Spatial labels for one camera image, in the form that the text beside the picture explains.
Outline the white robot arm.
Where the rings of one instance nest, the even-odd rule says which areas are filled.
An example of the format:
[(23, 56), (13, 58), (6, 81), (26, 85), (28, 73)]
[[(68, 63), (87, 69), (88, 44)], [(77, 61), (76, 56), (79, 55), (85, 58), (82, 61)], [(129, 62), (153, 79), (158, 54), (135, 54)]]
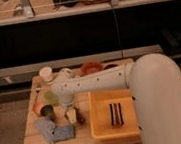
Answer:
[(56, 76), (51, 91), (69, 106), (78, 92), (130, 89), (142, 144), (181, 144), (181, 69), (154, 53), (84, 77)]

